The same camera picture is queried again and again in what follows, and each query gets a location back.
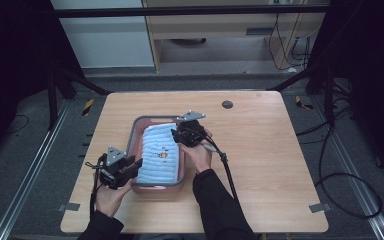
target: plastic container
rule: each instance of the plastic container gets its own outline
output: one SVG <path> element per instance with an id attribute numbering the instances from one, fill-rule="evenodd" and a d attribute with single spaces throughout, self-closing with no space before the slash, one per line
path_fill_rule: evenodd
<path id="1" fill-rule="evenodd" d="M 127 145 L 127 156 L 135 155 L 135 160 L 142 157 L 142 141 L 145 129 L 152 125 L 164 123 L 176 123 L 179 121 L 177 116 L 141 116 L 138 117 L 132 126 L 129 143 Z M 185 176 L 185 153 L 179 149 L 179 170 L 178 178 L 175 183 L 134 183 L 132 186 L 135 192 L 176 192 L 183 186 Z"/>

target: sleeve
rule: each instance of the sleeve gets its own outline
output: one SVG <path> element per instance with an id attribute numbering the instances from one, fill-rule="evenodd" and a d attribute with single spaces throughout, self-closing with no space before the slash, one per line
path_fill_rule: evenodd
<path id="1" fill-rule="evenodd" d="M 193 192 L 207 240 L 256 240 L 242 209 L 212 169 L 196 175 Z"/>
<path id="2" fill-rule="evenodd" d="M 95 211 L 86 230 L 77 238 L 78 240 L 111 240 L 118 239 L 124 225 L 115 218 Z"/>

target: folded fabric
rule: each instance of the folded fabric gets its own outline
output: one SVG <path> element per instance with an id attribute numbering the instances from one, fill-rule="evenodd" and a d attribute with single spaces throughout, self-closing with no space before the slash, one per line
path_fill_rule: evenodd
<path id="1" fill-rule="evenodd" d="M 152 125 L 145 129 L 142 141 L 142 167 L 137 183 L 176 183 L 179 171 L 179 147 L 171 129 L 175 123 Z"/>

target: hand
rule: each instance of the hand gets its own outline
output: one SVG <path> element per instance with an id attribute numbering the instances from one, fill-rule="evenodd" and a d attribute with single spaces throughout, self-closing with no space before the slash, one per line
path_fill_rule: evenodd
<path id="1" fill-rule="evenodd" d="M 132 181 L 130 179 L 126 185 L 117 190 L 110 189 L 106 186 L 101 186 L 98 189 L 98 193 L 96 195 L 96 210 L 101 213 L 107 215 L 110 218 L 113 218 L 118 208 L 120 207 L 121 200 L 124 195 L 132 189 Z"/>
<path id="2" fill-rule="evenodd" d="M 212 133 L 205 129 L 207 135 L 212 137 Z M 211 168 L 211 159 L 213 156 L 213 152 L 206 149 L 202 144 L 209 144 L 206 140 L 203 140 L 201 144 L 193 148 L 186 147 L 185 145 L 179 143 L 180 149 L 188 155 L 189 159 L 195 165 L 195 169 L 198 173 L 201 173 L 207 169 Z"/>

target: floor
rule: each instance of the floor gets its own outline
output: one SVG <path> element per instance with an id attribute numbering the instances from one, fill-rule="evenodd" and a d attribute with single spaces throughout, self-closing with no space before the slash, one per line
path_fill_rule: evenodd
<path id="1" fill-rule="evenodd" d="M 111 78 L 94 76 L 89 80 L 112 91 L 261 90 L 273 87 L 293 74 L 275 68 L 262 38 L 207 39 L 204 44 L 196 44 L 193 41 L 167 41 L 161 61 L 158 73 L 129 73 Z M 303 91 L 305 83 L 305 80 L 300 81 L 282 93 L 296 132 L 323 122 L 323 115 L 318 111 L 321 107 L 317 108 L 323 95 L 306 96 Z M 77 236 L 61 232 L 59 224 L 63 213 L 56 209 L 69 200 L 105 96 L 92 93 L 80 85 L 75 87 L 78 91 L 75 100 L 63 101 L 59 98 L 60 107 L 68 106 L 66 120 L 62 123 L 43 165 L 39 167 L 36 181 L 11 226 L 12 239 L 71 239 Z M 316 109 L 297 106 L 296 96 L 301 96 L 303 104 L 315 106 Z M 91 98 L 94 99 L 91 111 L 87 116 L 82 116 L 84 105 Z M 346 101 L 338 101 L 336 106 L 335 111 L 338 112 L 348 104 Z M 46 92 L 23 100 L 19 104 L 18 116 L 0 144 L 0 220 L 46 137 L 47 107 Z M 371 220 L 359 219 L 334 206 L 333 210 L 326 212 L 330 225 L 326 233 L 270 233 L 261 236 L 262 238 L 384 239 L 384 236 L 379 235 L 384 232 L 373 230 L 376 224 L 384 223 L 384 169 L 376 167 L 370 144 L 360 130 L 358 122 L 352 119 L 352 111 L 338 115 L 335 123 L 334 134 L 337 135 L 332 135 L 326 145 L 323 173 L 343 172 L 349 167 L 343 160 L 344 155 L 345 158 L 352 159 L 351 165 L 362 178 L 373 185 L 382 198 L 382 215 Z M 320 140 L 326 136 L 326 132 L 326 128 L 321 128 L 309 135 L 298 137 L 314 181 L 318 180 L 318 164 L 323 145 Z M 341 152 L 341 146 L 345 147 L 346 154 Z M 370 201 L 366 201 L 367 197 L 359 192 L 362 188 L 358 184 L 340 177 L 326 181 L 325 185 L 340 204 L 351 211 L 364 214 L 364 209 L 367 208 L 364 205 L 370 204 Z M 323 203 L 330 202 L 320 187 L 317 191 Z"/>

